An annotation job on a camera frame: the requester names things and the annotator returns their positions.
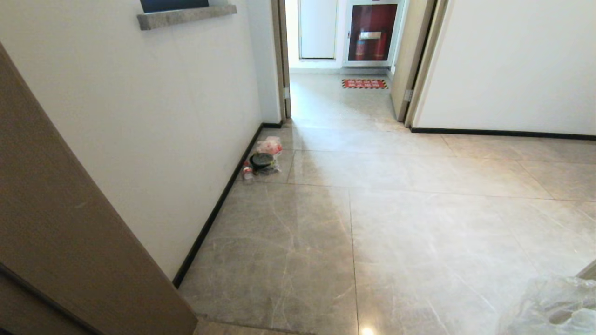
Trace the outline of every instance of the wall shelf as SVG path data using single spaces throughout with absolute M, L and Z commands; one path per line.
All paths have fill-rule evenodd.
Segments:
M 141 25 L 141 30 L 151 30 L 236 13 L 238 11 L 235 5 L 225 5 L 140 14 L 136 17 Z

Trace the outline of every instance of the black baseboard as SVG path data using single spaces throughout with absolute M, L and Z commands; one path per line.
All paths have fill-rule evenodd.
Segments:
M 487 131 L 477 129 L 446 129 L 446 128 L 411 128 L 412 132 L 424 134 L 461 134 L 461 135 L 493 135 L 493 136 L 518 136 L 518 137 L 544 137 L 583 139 L 596 141 L 596 135 L 560 134 L 554 132 L 520 132 L 520 131 Z
M 209 232 L 209 229 L 211 229 L 211 226 L 213 225 L 213 222 L 215 221 L 215 218 L 217 217 L 219 210 L 221 209 L 222 205 L 224 204 L 224 201 L 225 201 L 226 197 L 228 196 L 229 191 L 232 189 L 232 186 L 234 185 L 234 182 L 236 181 L 236 177 L 238 176 L 238 173 L 240 173 L 240 169 L 242 169 L 244 162 L 248 158 L 250 151 L 252 150 L 255 142 L 257 141 L 257 138 L 259 137 L 261 129 L 263 129 L 264 126 L 265 126 L 264 123 L 261 124 L 259 126 L 259 129 L 257 129 L 257 132 L 254 133 L 253 139 L 250 141 L 250 144 L 244 151 L 244 154 L 242 155 L 240 162 L 234 169 L 234 173 L 232 173 L 232 176 L 230 177 L 228 184 L 223 189 L 223 192 L 222 192 L 221 196 L 219 197 L 218 202 L 215 204 L 215 207 L 211 211 L 209 218 L 207 218 L 207 222 L 205 222 L 203 229 L 201 229 L 201 233 L 199 233 L 196 241 L 193 244 L 193 247 L 188 252 L 188 255 L 184 259 L 182 266 L 180 266 L 180 269 L 178 270 L 176 277 L 174 277 L 172 284 L 174 284 L 174 286 L 176 288 L 180 287 L 180 284 L 182 284 L 182 280 L 184 279 L 184 276 L 186 276 L 186 273 L 188 272 L 190 265 L 193 263 L 195 256 L 197 256 L 197 252 L 198 252 L 199 248 L 201 247 L 201 245 L 203 244 L 203 241 L 207 237 L 207 233 Z
M 263 128 L 280 129 L 283 125 L 284 125 L 284 122 L 283 121 L 280 121 L 279 123 L 266 123 L 266 122 L 263 122 Z

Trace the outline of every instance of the open door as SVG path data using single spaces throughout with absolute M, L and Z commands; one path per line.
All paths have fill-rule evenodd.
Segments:
M 399 122 L 405 120 L 406 110 L 412 100 L 414 81 L 426 43 L 433 8 L 436 0 L 411 1 L 403 28 L 399 55 L 395 63 L 395 76 L 391 98 Z
M 23 334 L 31 329 L 24 322 L 43 321 L 62 329 L 54 334 L 192 334 L 192 310 L 69 149 L 2 44 L 0 119 L 0 312 L 16 313 L 2 313 L 0 329 Z
M 277 61 L 278 95 L 281 106 L 281 121 L 292 117 L 290 101 L 290 63 L 288 62 L 288 33 L 285 22 L 285 0 L 271 0 L 273 12 L 273 34 L 275 58 Z

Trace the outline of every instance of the fire extinguisher cabinet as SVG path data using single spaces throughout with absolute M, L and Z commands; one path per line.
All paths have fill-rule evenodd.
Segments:
M 343 65 L 393 65 L 405 10 L 405 0 L 349 0 Z

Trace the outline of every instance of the marble floor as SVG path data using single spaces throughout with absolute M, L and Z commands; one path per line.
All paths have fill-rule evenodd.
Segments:
M 238 180 L 180 293 L 317 335 L 493 335 L 531 278 L 596 258 L 596 142 L 412 134 L 389 90 L 292 75 L 282 172 Z

